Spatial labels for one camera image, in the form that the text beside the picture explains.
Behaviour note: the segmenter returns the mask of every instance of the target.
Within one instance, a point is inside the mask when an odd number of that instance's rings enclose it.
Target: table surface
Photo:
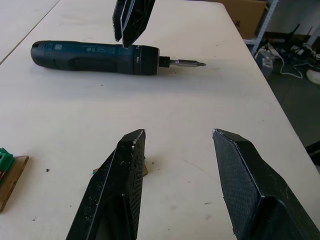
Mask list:
[[[0,65],[0,146],[32,157],[1,214],[1,238],[64,239],[92,170],[140,128],[149,174],[139,240],[236,239],[213,128],[252,141],[319,227],[320,176],[221,4],[156,1],[136,42],[206,67],[134,76],[33,63],[40,40],[115,43],[115,3],[61,0]]]
[[[0,64],[59,0],[0,1]]]

